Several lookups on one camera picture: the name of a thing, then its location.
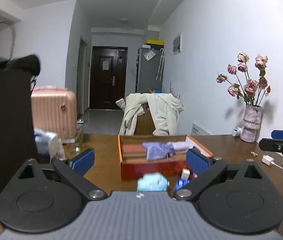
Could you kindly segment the red cardboard box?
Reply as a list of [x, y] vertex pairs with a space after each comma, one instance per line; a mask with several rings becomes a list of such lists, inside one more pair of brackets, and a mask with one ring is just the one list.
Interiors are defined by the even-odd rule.
[[195, 149], [207, 158], [213, 153], [189, 135], [118, 135], [122, 180], [137, 180], [148, 173], [176, 176], [188, 167], [186, 152]]

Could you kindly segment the cream jacket on chair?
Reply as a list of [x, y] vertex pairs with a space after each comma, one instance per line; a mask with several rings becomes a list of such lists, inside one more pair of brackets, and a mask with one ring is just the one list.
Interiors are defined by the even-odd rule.
[[180, 100], [171, 93], [133, 93], [125, 99], [116, 102], [117, 106], [124, 111], [121, 122], [120, 135], [133, 135], [137, 126], [138, 116], [145, 114], [142, 108], [147, 104], [150, 109], [155, 130], [155, 136], [176, 135], [179, 115], [183, 111]]

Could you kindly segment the small white bottle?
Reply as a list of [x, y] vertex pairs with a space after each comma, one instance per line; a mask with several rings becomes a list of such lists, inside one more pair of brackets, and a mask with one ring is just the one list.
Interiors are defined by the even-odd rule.
[[243, 128], [237, 127], [237, 128], [232, 130], [231, 135], [233, 137], [239, 137], [242, 134], [242, 131], [243, 131]]

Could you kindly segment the grey refrigerator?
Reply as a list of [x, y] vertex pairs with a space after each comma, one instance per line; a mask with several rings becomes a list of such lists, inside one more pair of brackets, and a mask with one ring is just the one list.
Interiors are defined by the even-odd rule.
[[135, 82], [136, 93], [156, 93], [162, 88], [162, 69], [160, 64], [162, 50], [139, 48], [137, 54], [137, 75]]

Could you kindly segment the pink suitcase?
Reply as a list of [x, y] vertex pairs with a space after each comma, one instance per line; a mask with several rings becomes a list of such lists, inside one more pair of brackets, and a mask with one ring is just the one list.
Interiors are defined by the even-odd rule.
[[57, 133], [61, 140], [77, 134], [76, 94], [66, 88], [43, 86], [31, 93], [32, 119], [35, 128]]

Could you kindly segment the orange scouring sponge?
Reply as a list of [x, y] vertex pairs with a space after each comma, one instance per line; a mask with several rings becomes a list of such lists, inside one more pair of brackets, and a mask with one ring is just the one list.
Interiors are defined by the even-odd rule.
[[123, 144], [121, 148], [123, 159], [146, 158], [146, 148], [142, 144]]

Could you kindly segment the purple checked cloth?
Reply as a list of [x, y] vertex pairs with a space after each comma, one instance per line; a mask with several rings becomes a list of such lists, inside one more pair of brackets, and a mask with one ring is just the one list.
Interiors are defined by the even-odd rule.
[[173, 148], [169, 142], [143, 142], [146, 148], [146, 160], [155, 161], [173, 157]]

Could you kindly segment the lavender fluffy towel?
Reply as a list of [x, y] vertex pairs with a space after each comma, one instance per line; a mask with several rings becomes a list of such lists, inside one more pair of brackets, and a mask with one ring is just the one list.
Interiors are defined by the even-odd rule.
[[170, 142], [174, 154], [184, 154], [188, 151], [190, 146], [185, 141]]

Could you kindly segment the white charger plug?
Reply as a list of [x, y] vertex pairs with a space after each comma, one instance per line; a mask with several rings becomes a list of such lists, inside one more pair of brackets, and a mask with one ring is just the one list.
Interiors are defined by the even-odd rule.
[[281, 166], [276, 164], [274, 158], [272, 158], [270, 155], [263, 155], [261, 161], [262, 161], [262, 163], [264, 163], [267, 166], [275, 166], [275, 167], [283, 170], [283, 162], [282, 162]]

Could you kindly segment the blue tissue pack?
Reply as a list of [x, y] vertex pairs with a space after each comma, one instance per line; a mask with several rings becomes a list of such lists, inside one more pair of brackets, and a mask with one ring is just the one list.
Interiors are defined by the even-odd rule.
[[189, 179], [182, 179], [182, 178], [178, 178], [174, 187], [174, 191], [178, 191], [180, 190], [182, 187], [184, 187], [185, 185], [187, 185], [191, 180]]

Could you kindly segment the black monitor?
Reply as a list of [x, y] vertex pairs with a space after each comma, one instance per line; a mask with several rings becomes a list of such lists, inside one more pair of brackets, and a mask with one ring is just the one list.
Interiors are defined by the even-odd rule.
[[30, 81], [22, 70], [0, 71], [0, 193], [24, 161], [38, 155]]

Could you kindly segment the dried pink roses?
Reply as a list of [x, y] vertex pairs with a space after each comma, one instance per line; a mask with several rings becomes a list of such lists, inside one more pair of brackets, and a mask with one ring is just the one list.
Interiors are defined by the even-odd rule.
[[246, 105], [261, 107], [261, 102], [265, 96], [271, 92], [271, 87], [266, 79], [266, 68], [268, 56], [257, 54], [254, 67], [259, 71], [257, 79], [253, 79], [249, 74], [248, 63], [249, 55], [240, 52], [237, 56], [237, 65], [228, 64], [227, 73], [236, 77], [234, 82], [224, 74], [218, 74], [217, 83], [227, 82], [229, 87], [227, 92], [234, 98], [243, 99]]

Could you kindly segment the light blue plush toy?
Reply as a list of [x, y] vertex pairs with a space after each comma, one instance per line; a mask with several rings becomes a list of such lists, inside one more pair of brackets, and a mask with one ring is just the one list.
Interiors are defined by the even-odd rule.
[[147, 173], [137, 181], [138, 192], [167, 191], [169, 181], [160, 173]]

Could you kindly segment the dark entrance door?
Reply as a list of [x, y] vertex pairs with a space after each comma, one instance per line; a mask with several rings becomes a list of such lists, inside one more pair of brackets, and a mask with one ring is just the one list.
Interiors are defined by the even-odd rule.
[[127, 50], [126, 47], [93, 46], [90, 109], [120, 109], [116, 101], [125, 95]]

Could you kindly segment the pink textured vase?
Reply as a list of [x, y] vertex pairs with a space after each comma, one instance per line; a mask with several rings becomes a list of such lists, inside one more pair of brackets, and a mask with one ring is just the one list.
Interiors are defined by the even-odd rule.
[[252, 143], [256, 139], [257, 131], [261, 127], [262, 107], [246, 105], [243, 116], [243, 129], [240, 135], [241, 140]]

